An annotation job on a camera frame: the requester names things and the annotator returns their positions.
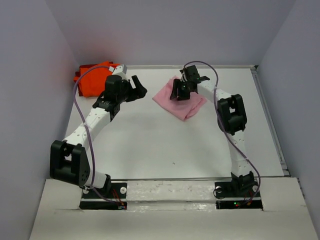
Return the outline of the pink t shirt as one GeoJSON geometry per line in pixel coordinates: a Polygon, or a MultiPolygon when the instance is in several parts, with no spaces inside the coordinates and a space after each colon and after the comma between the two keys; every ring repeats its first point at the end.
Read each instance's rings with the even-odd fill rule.
{"type": "Polygon", "coordinates": [[[172,77],[164,87],[152,98],[160,107],[177,117],[181,121],[185,121],[198,113],[200,108],[207,102],[207,99],[195,92],[190,94],[187,100],[170,100],[175,77],[172,77]]]}

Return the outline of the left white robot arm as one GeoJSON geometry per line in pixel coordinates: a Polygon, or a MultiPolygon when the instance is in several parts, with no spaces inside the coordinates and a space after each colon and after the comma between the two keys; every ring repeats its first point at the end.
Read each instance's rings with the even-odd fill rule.
{"type": "Polygon", "coordinates": [[[83,190],[92,189],[104,198],[111,191],[111,177],[98,172],[95,159],[88,159],[87,151],[93,151],[93,141],[120,111],[122,103],[142,99],[147,89],[133,75],[125,79],[120,74],[109,75],[104,91],[98,96],[80,124],[63,140],[55,140],[50,147],[49,174],[52,179],[69,183],[83,190]]]}

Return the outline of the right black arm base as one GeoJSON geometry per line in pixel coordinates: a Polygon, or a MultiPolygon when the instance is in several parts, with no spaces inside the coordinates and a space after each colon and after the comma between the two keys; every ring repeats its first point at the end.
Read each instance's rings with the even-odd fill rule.
{"type": "Polygon", "coordinates": [[[260,209],[263,210],[263,203],[260,192],[256,193],[258,184],[255,183],[242,193],[236,193],[229,188],[229,181],[218,181],[214,183],[212,191],[216,199],[217,210],[242,210],[260,209]]]}

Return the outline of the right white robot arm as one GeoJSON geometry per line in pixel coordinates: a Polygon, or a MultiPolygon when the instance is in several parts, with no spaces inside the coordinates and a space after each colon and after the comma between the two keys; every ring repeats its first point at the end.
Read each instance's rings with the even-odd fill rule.
{"type": "Polygon", "coordinates": [[[214,104],[219,129],[226,137],[230,159],[231,180],[215,183],[213,194],[218,200],[244,198],[248,203],[258,194],[261,180],[255,179],[258,170],[251,163],[245,151],[245,129],[247,114],[240,94],[231,94],[218,87],[219,77],[212,82],[201,76],[196,62],[186,63],[180,70],[181,77],[173,81],[170,101],[186,101],[192,93],[202,94],[214,104]]]}

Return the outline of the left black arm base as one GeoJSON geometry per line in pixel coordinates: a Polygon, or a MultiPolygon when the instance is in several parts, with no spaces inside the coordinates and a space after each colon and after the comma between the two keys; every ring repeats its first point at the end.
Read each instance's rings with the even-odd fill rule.
{"type": "Polygon", "coordinates": [[[112,181],[108,192],[100,188],[97,190],[83,190],[79,208],[81,210],[127,210],[128,183],[125,181],[112,181]]]}

